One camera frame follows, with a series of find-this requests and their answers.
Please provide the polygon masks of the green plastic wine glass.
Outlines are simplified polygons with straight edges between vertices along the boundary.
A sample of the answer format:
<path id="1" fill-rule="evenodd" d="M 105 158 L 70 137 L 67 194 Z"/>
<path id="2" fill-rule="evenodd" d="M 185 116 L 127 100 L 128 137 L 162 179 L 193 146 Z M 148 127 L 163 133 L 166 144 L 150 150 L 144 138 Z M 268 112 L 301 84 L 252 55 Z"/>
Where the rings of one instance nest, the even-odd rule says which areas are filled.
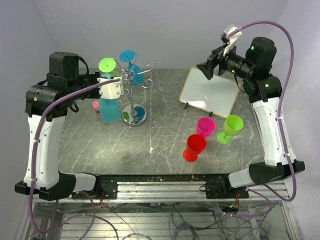
<path id="1" fill-rule="evenodd" d="M 115 70 L 116 65 L 117 63 L 115 59 L 111 57 L 106 57 L 100 60 L 98 69 L 101 72 L 101 77 L 107 79 L 111 79 L 112 77 L 120 77 L 121 74 Z"/>

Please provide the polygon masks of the blue plastic wine glass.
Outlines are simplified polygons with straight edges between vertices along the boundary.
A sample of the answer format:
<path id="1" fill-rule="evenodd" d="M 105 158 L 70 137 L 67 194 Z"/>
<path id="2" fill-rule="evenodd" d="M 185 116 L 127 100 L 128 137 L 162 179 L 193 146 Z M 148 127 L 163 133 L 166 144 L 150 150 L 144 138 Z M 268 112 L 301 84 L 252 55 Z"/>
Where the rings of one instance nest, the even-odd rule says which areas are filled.
<path id="1" fill-rule="evenodd" d="M 144 82 L 144 76 L 141 73 L 141 68 L 134 64 L 136 58 L 136 53 L 132 49 L 124 50 L 119 55 L 119 60 L 121 62 L 128 63 L 127 71 L 130 76 L 131 84 L 133 86 L 140 86 Z"/>

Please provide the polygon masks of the pink plastic wine glass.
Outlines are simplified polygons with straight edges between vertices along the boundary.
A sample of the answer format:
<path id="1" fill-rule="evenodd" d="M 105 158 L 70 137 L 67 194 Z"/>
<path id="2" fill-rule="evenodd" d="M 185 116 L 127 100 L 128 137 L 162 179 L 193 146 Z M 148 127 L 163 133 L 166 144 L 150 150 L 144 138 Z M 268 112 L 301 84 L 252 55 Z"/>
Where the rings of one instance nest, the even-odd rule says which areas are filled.
<path id="1" fill-rule="evenodd" d="M 216 128 L 216 123 L 210 117 L 201 117 L 196 124 L 196 133 L 208 138 Z"/>

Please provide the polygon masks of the red plastic wine glass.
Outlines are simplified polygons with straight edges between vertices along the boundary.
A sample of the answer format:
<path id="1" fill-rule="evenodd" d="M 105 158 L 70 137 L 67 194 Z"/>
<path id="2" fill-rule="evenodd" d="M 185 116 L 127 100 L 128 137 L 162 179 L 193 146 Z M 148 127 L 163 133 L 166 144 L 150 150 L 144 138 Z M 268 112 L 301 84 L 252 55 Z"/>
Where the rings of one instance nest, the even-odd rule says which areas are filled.
<path id="1" fill-rule="evenodd" d="M 186 142 L 186 149 L 184 150 L 182 156 L 185 161 L 193 163 L 198 159 L 198 155 L 206 148 L 206 139 L 199 135 L 193 134 L 189 136 Z"/>

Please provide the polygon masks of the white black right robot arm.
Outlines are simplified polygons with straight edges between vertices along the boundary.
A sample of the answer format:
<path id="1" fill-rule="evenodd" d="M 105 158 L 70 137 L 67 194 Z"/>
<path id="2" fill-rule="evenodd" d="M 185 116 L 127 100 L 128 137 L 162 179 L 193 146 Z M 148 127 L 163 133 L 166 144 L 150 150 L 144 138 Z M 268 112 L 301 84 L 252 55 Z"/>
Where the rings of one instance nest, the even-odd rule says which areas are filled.
<path id="1" fill-rule="evenodd" d="M 236 46 L 222 37 L 223 45 L 212 50 L 211 55 L 197 68 L 211 80 L 214 68 L 218 74 L 229 72 L 243 80 L 247 94 L 258 122 L 264 149 L 264 161 L 253 163 L 248 168 L 229 174 L 229 181 L 220 186 L 221 194 L 233 197 L 239 187 L 262 185 L 292 177 L 305 170 L 305 163 L 297 160 L 289 140 L 285 122 L 280 117 L 279 107 L 283 88 L 280 80 L 270 73 L 277 49 L 275 43 L 266 37 L 255 37 L 245 57 L 236 53 Z"/>

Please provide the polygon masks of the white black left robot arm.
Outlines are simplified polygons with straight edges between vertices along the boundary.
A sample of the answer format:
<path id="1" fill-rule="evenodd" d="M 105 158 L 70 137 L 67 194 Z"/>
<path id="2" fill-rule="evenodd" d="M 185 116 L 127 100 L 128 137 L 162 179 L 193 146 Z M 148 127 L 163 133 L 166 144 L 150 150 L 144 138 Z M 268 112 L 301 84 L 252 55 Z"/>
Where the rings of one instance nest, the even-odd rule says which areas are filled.
<path id="1" fill-rule="evenodd" d="M 63 173 L 58 170 L 59 145 L 62 127 L 68 110 L 78 110 L 76 101 L 96 99 L 99 74 L 79 73 L 83 58 L 69 52 L 54 52 L 49 56 L 46 80 L 33 85 L 25 95 L 25 111 L 29 124 L 29 157 L 25 177 L 14 190 L 22 195 L 37 194 L 46 201 L 69 197 L 84 191 L 96 199 L 102 193 L 98 176 L 91 173 Z M 75 95 L 84 88 L 87 92 Z"/>

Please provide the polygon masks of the chrome wine glass rack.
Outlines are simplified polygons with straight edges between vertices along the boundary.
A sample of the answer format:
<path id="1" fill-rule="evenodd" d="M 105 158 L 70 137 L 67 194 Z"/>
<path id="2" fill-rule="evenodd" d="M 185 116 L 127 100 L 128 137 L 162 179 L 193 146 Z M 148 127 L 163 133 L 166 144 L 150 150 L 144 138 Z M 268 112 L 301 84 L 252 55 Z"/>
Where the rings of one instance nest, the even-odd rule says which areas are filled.
<path id="1" fill-rule="evenodd" d="M 133 61 L 134 64 L 136 64 L 136 61 L 138 58 L 138 54 L 136 52 L 135 54 L 136 54 L 135 60 Z M 147 109 L 142 104 L 138 104 L 135 102 L 133 87 L 141 87 L 143 89 L 152 88 L 154 85 L 154 82 L 152 80 L 152 71 L 156 68 L 156 64 L 153 61 L 148 61 L 145 64 L 145 70 L 141 69 L 140 67 L 141 73 L 144 76 L 144 81 L 142 85 L 134 86 L 132 85 L 130 75 L 128 74 L 129 64 L 127 62 L 122 62 L 122 63 L 127 64 L 126 67 L 124 68 L 121 67 L 120 69 L 121 69 L 122 82 L 128 85 L 128 87 L 126 88 L 126 91 L 129 98 L 129 104 L 123 107 L 121 112 L 121 119 L 123 123 L 129 127 L 138 127 L 145 123 L 145 121 L 147 120 L 148 112 L 147 112 Z"/>

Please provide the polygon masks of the pink capped spice bottle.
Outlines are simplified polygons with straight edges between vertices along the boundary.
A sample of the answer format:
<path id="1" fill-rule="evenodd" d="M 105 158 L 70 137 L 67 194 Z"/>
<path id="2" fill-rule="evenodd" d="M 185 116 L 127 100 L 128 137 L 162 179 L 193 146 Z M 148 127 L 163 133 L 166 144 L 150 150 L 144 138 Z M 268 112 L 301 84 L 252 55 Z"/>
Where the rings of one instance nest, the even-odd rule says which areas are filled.
<path id="1" fill-rule="evenodd" d="M 99 109 L 99 101 L 98 100 L 93 101 L 92 102 L 92 107 L 93 107 L 98 119 L 101 120 L 102 118 L 101 118 L 100 109 Z"/>

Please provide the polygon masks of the yellow framed whiteboard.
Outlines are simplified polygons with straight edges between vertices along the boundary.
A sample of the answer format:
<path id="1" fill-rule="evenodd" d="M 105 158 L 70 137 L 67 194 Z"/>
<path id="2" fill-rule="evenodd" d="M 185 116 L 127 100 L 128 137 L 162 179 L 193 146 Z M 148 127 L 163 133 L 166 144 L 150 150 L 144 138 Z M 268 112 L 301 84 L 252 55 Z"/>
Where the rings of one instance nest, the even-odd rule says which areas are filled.
<path id="1" fill-rule="evenodd" d="M 214 75 L 208 80 L 196 67 L 192 67 L 186 77 L 179 101 L 190 107 L 227 118 L 240 93 L 240 83 L 223 76 Z"/>

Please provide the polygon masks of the aluminium mounting rail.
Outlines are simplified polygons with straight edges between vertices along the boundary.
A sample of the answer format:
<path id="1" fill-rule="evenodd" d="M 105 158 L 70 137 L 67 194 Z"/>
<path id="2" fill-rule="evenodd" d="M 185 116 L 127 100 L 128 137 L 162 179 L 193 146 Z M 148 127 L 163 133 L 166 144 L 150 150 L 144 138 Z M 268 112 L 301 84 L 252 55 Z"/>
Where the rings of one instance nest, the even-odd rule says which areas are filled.
<path id="1" fill-rule="evenodd" d="M 283 198 L 288 198 L 289 193 L 283 181 L 276 181 L 271 184 L 271 188 L 275 190 Z M 265 186 L 250 187 L 252 191 L 236 191 L 240 200 L 244 201 L 264 201 L 266 200 L 259 194 L 267 197 L 271 201 L 281 200 L 272 191 Z M 230 196 L 223 194 L 207 193 L 205 182 L 118 182 L 115 191 L 105 193 L 103 202 L 105 203 L 155 203 L 155 202 L 210 202 L 210 201 L 233 201 L 236 199 L 236 193 Z M 85 196 L 77 194 L 70 195 L 67 198 L 59 200 L 61 203 L 71 201 L 85 201 Z"/>

